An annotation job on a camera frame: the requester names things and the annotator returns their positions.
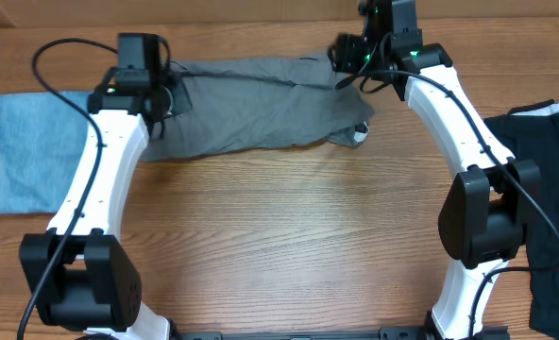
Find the grey shorts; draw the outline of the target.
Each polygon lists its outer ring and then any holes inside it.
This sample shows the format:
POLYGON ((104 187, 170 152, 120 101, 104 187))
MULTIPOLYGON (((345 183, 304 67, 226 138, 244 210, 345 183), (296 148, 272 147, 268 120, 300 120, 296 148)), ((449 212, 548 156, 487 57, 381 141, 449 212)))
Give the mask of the grey shorts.
POLYGON ((323 52, 300 58, 175 60, 177 116, 156 125, 145 162, 326 141, 359 146, 374 114, 352 87, 336 89, 323 52))

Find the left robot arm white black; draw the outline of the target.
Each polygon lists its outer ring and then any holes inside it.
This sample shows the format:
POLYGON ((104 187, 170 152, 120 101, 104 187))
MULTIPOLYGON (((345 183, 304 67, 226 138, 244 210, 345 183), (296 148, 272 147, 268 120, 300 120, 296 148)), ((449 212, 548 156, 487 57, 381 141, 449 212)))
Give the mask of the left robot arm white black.
POLYGON ((19 256, 43 324, 88 339, 176 339, 175 324, 142 300, 140 275, 123 249, 127 192, 152 125, 173 114, 173 93, 94 95, 70 189, 44 233, 25 235, 19 256))

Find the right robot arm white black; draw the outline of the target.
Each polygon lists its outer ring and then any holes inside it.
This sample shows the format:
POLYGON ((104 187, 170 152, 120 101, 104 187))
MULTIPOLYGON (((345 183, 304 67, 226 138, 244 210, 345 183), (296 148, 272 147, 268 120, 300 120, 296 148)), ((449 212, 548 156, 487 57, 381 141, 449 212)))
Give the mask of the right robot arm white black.
POLYGON ((483 326, 495 280, 512 271, 509 262, 531 239, 539 206, 540 173, 519 161, 476 112, 453 63, 438 43, 416 35, 382 37, 341 34, 328 49, 334 71, 394 87, 425 124, 452 176, 438 216, 438 232, 449 255, 441 295, 422 327, 384 328, 388 338, 507 339, 506 329, 483 326))

